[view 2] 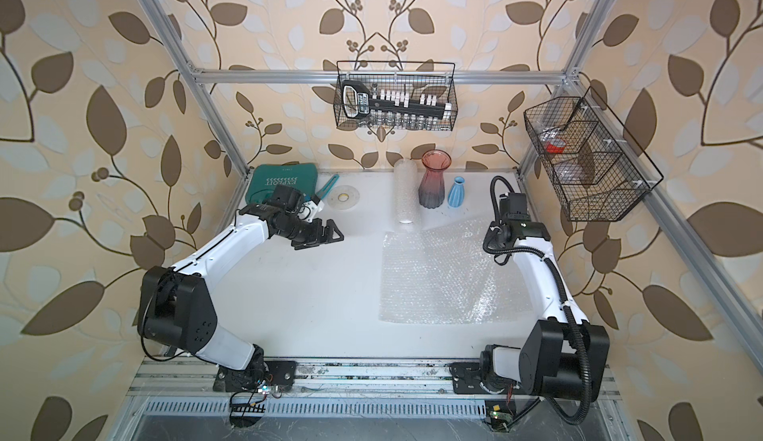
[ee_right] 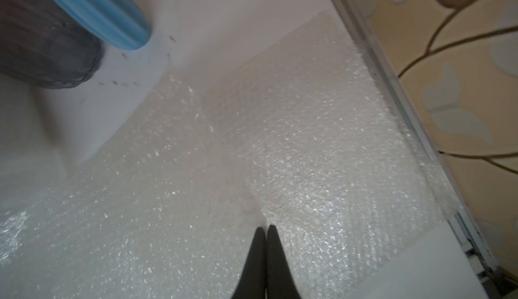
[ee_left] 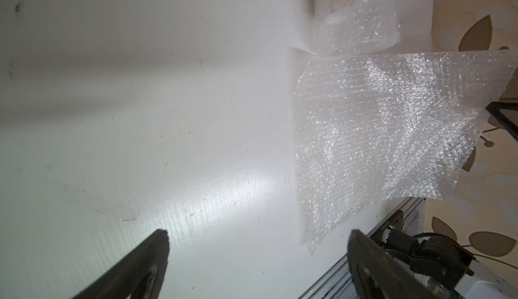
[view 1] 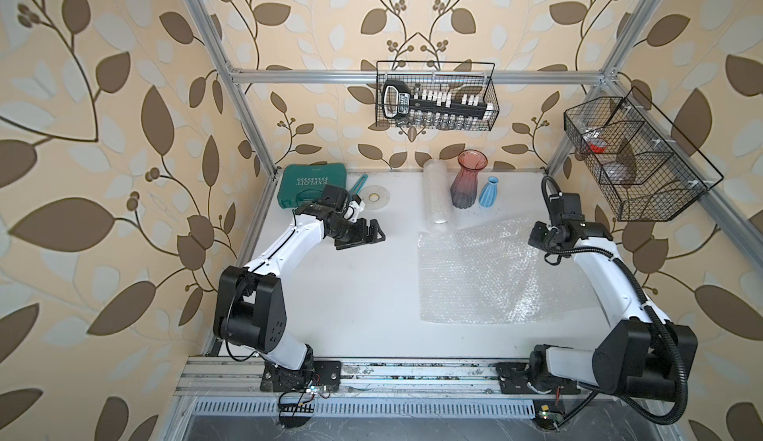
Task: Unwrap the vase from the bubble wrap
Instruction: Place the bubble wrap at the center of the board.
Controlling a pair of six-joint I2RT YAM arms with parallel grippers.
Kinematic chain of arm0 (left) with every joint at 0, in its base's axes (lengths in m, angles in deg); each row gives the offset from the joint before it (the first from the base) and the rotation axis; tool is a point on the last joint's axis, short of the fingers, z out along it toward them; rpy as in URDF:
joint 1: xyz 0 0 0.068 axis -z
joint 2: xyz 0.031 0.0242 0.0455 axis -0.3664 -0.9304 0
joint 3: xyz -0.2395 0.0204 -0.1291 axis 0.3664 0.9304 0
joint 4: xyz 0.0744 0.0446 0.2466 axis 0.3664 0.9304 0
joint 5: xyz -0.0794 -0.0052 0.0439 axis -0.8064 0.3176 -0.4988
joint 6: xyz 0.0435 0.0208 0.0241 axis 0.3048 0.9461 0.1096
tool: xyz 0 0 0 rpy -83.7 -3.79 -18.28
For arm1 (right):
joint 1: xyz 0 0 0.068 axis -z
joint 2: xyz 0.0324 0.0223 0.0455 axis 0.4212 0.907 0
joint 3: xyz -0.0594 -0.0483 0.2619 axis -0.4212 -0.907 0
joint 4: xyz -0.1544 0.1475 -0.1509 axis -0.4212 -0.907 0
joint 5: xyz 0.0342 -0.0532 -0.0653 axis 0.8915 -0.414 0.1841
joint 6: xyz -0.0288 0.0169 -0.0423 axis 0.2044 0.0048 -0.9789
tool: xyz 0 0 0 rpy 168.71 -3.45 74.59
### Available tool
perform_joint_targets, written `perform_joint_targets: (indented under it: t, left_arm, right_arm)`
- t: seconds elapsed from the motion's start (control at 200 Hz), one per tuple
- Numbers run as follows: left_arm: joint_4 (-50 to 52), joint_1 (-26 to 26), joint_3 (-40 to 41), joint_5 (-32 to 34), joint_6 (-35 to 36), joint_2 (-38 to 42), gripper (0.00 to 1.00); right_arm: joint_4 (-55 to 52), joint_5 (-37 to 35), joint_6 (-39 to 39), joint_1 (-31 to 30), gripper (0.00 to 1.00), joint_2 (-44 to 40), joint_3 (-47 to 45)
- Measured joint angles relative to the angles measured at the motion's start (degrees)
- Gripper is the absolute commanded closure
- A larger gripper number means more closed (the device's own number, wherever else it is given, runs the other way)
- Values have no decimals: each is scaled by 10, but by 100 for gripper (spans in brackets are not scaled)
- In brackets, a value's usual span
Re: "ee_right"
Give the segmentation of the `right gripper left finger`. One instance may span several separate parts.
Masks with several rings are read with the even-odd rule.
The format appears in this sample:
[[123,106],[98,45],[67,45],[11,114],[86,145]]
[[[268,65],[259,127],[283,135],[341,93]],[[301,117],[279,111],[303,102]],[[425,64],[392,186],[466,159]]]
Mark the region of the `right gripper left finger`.
[[265,299],[267,287],[267,237],[263,227],[254,233],[240,280],[232,299]]

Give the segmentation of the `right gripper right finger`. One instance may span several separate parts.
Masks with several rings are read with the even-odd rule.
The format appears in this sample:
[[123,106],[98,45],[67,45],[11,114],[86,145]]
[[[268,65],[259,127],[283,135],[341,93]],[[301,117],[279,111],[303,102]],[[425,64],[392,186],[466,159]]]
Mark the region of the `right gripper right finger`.
[[267,232],[267,298],[301,299],[283,250],[276,226]]

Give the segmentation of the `clear bubble wrap sheet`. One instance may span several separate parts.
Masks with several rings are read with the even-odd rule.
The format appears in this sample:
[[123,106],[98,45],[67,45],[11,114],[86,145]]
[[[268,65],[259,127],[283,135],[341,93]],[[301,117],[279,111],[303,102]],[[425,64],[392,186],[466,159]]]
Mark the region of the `clear bubble wrap sheet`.
[[303,298],[449,298],[464,255],[347,30],[317,14],[202,103]]

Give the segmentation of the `light blue ribbed vase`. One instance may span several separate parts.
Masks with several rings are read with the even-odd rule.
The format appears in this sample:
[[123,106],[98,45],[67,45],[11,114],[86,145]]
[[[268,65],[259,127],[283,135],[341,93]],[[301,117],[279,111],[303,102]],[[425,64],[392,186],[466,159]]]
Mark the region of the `light blue ribbed vase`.
[[53,0],[72,19],[102,41],[138,50],[151,38],[151,25],[133,0]]

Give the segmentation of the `pink grey glass vase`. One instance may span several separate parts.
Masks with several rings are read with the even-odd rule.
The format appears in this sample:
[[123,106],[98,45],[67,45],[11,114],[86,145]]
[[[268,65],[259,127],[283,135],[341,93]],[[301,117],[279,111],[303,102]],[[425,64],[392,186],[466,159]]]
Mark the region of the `pink grey glass vase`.
[[99,70],[105,49],[52,0],[1,0],[1,74],[52,90]]

